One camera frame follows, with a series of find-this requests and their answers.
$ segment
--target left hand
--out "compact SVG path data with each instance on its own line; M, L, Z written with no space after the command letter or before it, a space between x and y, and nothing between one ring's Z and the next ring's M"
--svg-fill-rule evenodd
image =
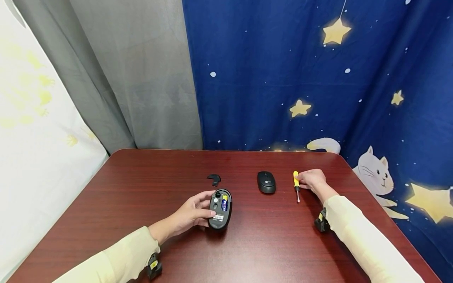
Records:
M214 192L201 192L190 197L175 213L151 225L149 231L153 238L162 245L168 238L184 233L193 226L209 227L205 218L212 218L216 213L205 208L209 207Z

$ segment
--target white cat illustration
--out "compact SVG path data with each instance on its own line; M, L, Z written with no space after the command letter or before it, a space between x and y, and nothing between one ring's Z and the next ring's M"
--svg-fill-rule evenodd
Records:
M393 179L389 173L387 158L382 157L379 160L373 155L373 148L370 146L367 152L359 158L357 167L352 170L391 218L409 218L404 214L391 210L389 207L397 206L396 202L382 197L393 191L394 186Z
M316 139L307 145L307 149L317 150L324 149L327 152L340 153L340 144L331 138ZM368 151L359 158L357 167L352 169L359 177L360 181L374 196L384 211L391 218L408 219L409 217L391 210L389 207L397 206L397 203L382 196L393 191L393 179L389 172L389 163L387 158L382 157L380 160L373 155L373 148L370 146Z

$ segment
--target computer mouse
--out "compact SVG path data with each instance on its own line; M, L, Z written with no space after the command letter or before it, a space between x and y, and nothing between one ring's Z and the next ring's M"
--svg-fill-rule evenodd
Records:
M277 189L274 176L271 172L258 172L258 188L265 194L273 194Z

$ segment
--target hand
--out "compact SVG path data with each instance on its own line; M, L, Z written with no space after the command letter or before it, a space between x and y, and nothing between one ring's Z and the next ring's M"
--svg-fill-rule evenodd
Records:
M193 226L209 227L205 218L214 217L216 213L205 208L209 207L214 192L201 192L189 198L175 213L151 225L149 231L153 238L162 245L168 238L184 233Z
M314 189L317 185L323 185L326 183L326 176L321 169L311 169L302 173L299 173L297 178L300 183L300 187L304 189Z
M299 173L296 179L299 180L301 188L309 189L314 192L323 205L326 200L338 195L338 193L327 184L326 176L320 169L312 169Z

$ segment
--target dark red table top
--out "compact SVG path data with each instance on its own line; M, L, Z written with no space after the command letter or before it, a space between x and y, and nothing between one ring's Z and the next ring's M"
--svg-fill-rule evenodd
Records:
M161 248L155 282L368 282L333 232L313 225L322 209L310 191L297 204L293 171L320 168L357 205L426 282L437 276L344 159L333 153L124 149L114 153L10 279L51 282L134 230L176 211L190 196L227 188L234 208L224 234L194 228ZM258 191L259 171L277 192ZM138 281L147 282L145 278Z

